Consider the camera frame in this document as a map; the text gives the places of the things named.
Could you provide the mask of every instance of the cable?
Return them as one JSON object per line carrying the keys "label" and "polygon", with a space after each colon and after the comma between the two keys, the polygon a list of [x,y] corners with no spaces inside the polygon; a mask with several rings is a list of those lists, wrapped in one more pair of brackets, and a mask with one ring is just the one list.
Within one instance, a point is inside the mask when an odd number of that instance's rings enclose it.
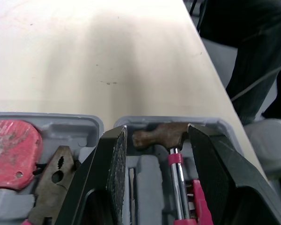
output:
{"label": "cable", "polygon": [[278,72],[281,71],[281,67],[278,67],[270,72],[268,72],[267,74],[265,74],[263,77],[259,78],[258,80],[256,80],[255,82],[253,82],[251,85],[249,85],[246,89],[242,90],[241,92],[239,92],[237,95],[235,95],[232,99],[231,102],[234,102],[235,100],[237,100],[238,98],[240,98],[241,96],[243,96],[245,93],[247,93],[248,91],[250,91],[252,88],[254,88],[256,85],[260,84],[261,82],[263,82],[265,79],[269,78],[270,76],[274,76],[277,75]]}

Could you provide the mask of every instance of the toolbox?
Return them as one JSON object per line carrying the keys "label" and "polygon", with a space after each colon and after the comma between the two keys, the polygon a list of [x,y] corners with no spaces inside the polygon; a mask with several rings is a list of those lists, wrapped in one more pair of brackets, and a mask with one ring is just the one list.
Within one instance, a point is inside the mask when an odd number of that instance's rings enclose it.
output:
{"label": "toolbox", "polygon": [[[92,211],[93,209],[88,208],[88,200],[76,201],[76,199],[84,195],[88,198],[88,195],[91,195],[94,190],[86,189],[96,189],[96,187],[92,187],[94,184],[87,183],[86,180],[91,181],[95,178],[98,180],[98,186],[106,187],[106,190],[110,192],[114,191],[111,207],[120,209],[115,210],[116,216],[100,214],[96,211],[96,215],[101,215],[106,219],[102,224],[173,224],[176,217],[176,205],[168,164],[169,154],[161,145],[153,145],[142,151],[137,150],[133,145],[132,135],[137,130],[154,130],[163,123],[187,122],[211,128],[221,134],[205,136],[192,130],[194,132],[192,137],[195,137],[195,140],[190,138],[189,133],[181,151],[185,183],[193,188],[192,194],[189,195],[199,196],[196,193],[199,193],[200,190],[204,191],[209,208],[207,211],[212,216],[213,224],[281,225],[281,202],[258,170],[241,157],[242,150],[232,127],[220,119],[127,116],[120,118],[115,123],[115,130],[105,133],[102,121],[96,116],[0,112],[0,120],[23,120],[32,124],[39,131],[44,144],[38,161],[40,165],[48,163],[59,146],[69,146],[74,159],[79,158],[83,148],[89,150],[89,156],[86,156],[85,161],[74,175],[71,185],[67,187],[68,193],[56,224],[88,224],[85,222],[87,220],[83,220],[77,215],[77,212],[83,211],[85,216],[87,210]],[[197,146],[205,149],[206,152],[193,152],[193,148]],[[238,163],[230,164],[229,158]],[[119,162],[122,159],[125,159],[125,163],[121,165],[124,167],[123,169],[119,165],[109,168],[111,163]],[[102,176],[96,172],[95,168],[103,171]],[[78,172],[82,170],[88,171],[87,175],[78,177]],[[112,176],[112,173],[121,172],[124,176],[123,184]],[[40,175],[36,175],[27,187],[17,193],[11,193],[13,199],[19,195],[26,196],[23,203],[25,207],[13,217],[9,213],[2,213],[0,225],[21,224],[27,218],[27,214],[29,214],[27,209],[35,204],[31,194],[35,193],[39,179]],[[85,182],[83,187],[77,187],[83,182]],[[124,188],[122,191],[116,192],[115,187],[117,187],[116,190],[121,189],[119,187]],[[73,190],[77,192],[78,197],[71,194]],[[105,194],[100,193],[99,197],[97,196],[98,199],[105,199]],[[102,207],[106,212],[108,205],[99,207],[98,199],[92,200],[96,202],[97,210]],[[17,201],[13,201],[14,203],[10,204],[7,211],[13,211],[16,207],[15,202]],[[204,222],[202,218],[198,221],[198,217],[198,215],[194,216],[198,224],[211,225],[208,224],[208,221]]]}

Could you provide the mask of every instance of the pink grip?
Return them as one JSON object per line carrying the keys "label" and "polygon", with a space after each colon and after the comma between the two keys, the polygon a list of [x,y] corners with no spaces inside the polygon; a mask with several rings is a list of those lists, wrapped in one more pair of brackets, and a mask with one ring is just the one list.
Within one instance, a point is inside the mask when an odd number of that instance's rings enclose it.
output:
{"label": "pink grip", "polygon": [[168,161],[169,161],[169,165],[172,165],[174,163],[183,164],[183,158],[182,158],[182,155],[180,153],[170,154],[168,156]]}
{"label": "pink grip", "polygon": [[213,225],[204,192],[199,180],[193,180],[193,196],[199,225]]}
{"label": "pink grip", "polygon": [[180,219],[175,220],[174,225],[197,225],[197,221],[195,219]]}

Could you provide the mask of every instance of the table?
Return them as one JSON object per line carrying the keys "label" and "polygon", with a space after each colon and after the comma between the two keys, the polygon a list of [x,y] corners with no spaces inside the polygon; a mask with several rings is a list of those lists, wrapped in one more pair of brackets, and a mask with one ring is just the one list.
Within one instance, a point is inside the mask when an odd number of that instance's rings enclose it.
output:
{"label": "table", "polygon": [[218,117],[262,173],[179,0],[0,0],[0,112]]}

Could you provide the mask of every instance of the gray plastic tray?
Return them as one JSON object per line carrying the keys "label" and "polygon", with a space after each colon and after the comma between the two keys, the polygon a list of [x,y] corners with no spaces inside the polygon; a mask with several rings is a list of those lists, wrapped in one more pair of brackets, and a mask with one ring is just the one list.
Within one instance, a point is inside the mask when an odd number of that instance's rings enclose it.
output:
{"label": "gray plastic tray", "polygon": [[[53,113],[22,113],[0,112],[0,120],[23,120],[31,123],[42,135],[44,150],[39,163],[47,163],[60,145],[67,145],[78,159],[82,147],[96,146],[104,132],[102,121],[96,116],[53,114]],[[35,188],[39,176],[19,194],[30,194]],[[23,219],[0,221],[0,225],[21,224]]]}
{"label": "gray plastic tray", "polygon": [[[138,197],[138,224],[139,225],[172,225],[176,215],[176,206],[173,196],[173,187],[168,165],[168,152],[161,145],[154,145],[146,150],[137,151],[132,144],[133,131],[138,129],[154,129],[158,124],[169,122],[191,122],[207,127],[216,128],[225,134],[236,150],[243,153],[236,139],[232,127],[221,119],[216,118],[191,118],[191,117],[138,117],[126,116],[119,119],[114,127],[126,125],[128,128],[128,147],[126,160],[126,173],[129,168],[136,170],[136,193]],[[186,181],[198,178],[196,165],[193,158],[192,147],[185,141],[181,151],[183,156],[183,171]],[[125,199],[123,207],[124,225],[130,225],[129,212],[129,181],[126,181]]]}

